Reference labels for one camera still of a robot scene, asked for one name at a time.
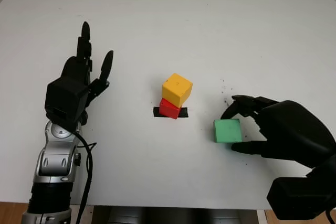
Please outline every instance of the wooden floor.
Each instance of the wooden floor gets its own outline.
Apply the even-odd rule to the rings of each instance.
[[[27,210],[27,204],[23,203],[8,203],[0,202],[0,223],[1,224],[20,224],[22,214]],[[75,223],[79,206],[71,206],[72,216],[71,223]],[[93,206],[87,206],[82,219],[81,224],[90,224],[92,220]],[[314,220],[278,220],[274,212],[271,210],[265,211],[268,224],[329,224],[326,215],[322,213]],[[336,211],[332,211],[331,216],[336,220]]]
[[[265,211],[268,224],[329,224],[325,213],[320,214],[313,220],[278,220],[274,212]],[[331,217],[336,220],[336,211],[331,212]]]
[[[28,204],[0,202],[0,224],[21,224],[22,214]],[[71,206],[71,223],[76,222],[79,206]],[[80,224],[91,224],[93,206],[86,206]]]

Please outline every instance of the cube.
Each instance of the cube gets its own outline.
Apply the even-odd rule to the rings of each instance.
[[[161,115],[168,116],[169,118],[177,119],[178,114],[180,113],[181,108],[178,108],[174,105],[172,105],[169,101],[166,99],[161,100],[160,107],[159,107],[159,113]]]
[[[242,142],[239,119],[224,119],[214,121],[216,143]]]
[[[180,108],[188,99],[192,87],[193,84],[190,81],[174,73],[162,85],[162,98]]]

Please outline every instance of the robotic arm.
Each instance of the robotic arm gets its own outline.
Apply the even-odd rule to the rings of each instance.
[[[234,143],[232,150],[296,161],[312,168],[305,178],[277,178],[267,200],[282,220],[313,219],[336,207],[336,143],[312,113],[293,101],[234,95],[221,119],[251,116],[267,141]]]
[[[88,179],[78,217],[86,205],[91,179],[91,149],[81,136],[81,126],[87,122],[85,108],[108,86],[113,51],[109,51],[101,67],[99,79],[90,82],[92,71],[90,28],[84,22],[78,38],[77,55],[64,65],[61,77],[48,85],[45,109],[50,121],[45,128],[46,144],[41,150],[33,179],[28,210],[22,224],[70,224],[70,193],[81,156],[77,145],[82,142],[87,156]]]

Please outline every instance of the yellow cube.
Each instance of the yellow cube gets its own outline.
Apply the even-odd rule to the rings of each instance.
[[[192,87],[191,82],[174,73],[162,85],[162,98],[180,108],[188,99]]]

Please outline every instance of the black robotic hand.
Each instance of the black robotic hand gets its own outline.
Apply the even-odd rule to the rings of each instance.
[[[70,57],[64,65],[61,77],[47,88],[45,109],[47,117],[55,124],[73,132],[78,122],[85,125],[88,115],[85,108],[109,86],[113,51],[109,51],[101,66],[100,77],[90,82],[92,72],[90,27],[83,23],[78,37],[77,55]]]
[[[251,116],[267,141],[235,143],[232,150],[287,159],[312,168],[305,178],[277,178],[267,199],[283,220],[313,219],[336,207],[336,143],[312,113],[293,101],[277,102],[264,97],[234,95],[233,104],[221,119],[236,114]]]

